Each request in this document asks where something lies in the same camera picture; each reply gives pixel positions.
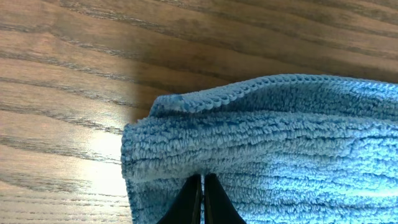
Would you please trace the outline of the blue microfiber cloth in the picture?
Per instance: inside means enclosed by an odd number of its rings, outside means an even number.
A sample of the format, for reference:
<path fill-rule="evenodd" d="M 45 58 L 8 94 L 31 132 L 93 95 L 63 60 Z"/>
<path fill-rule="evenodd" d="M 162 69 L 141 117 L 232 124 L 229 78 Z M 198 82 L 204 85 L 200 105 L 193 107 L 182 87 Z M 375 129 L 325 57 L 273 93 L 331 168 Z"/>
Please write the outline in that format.
<path fill-rule="evenodd" d="M 216 174 L 247 223 L 396 223 L 397 85 L 285 74 L 158 97 L 125 126 L 134 223 Z"/>

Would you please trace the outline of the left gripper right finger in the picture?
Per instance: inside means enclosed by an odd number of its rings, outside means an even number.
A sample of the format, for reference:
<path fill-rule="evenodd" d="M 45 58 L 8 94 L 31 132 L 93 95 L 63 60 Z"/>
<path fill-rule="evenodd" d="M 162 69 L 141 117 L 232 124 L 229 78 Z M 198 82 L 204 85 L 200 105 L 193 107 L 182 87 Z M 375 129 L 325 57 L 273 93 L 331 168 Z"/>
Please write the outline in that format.
<path fill-rule="evenodd" d="M 205 224 L 246 224 L 216 174 L 205 176 Z"/>

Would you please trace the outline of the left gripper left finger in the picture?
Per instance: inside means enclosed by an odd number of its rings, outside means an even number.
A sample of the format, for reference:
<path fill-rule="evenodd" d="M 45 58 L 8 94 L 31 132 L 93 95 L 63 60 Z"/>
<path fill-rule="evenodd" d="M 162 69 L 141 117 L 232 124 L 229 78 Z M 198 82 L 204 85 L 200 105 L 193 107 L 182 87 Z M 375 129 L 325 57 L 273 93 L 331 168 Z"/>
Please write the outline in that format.
<path fill-rule="evenodd" d="M 172 206 L 157 224 L 199 224 L 201 216 L 201 175 L 189 177 Z"/>

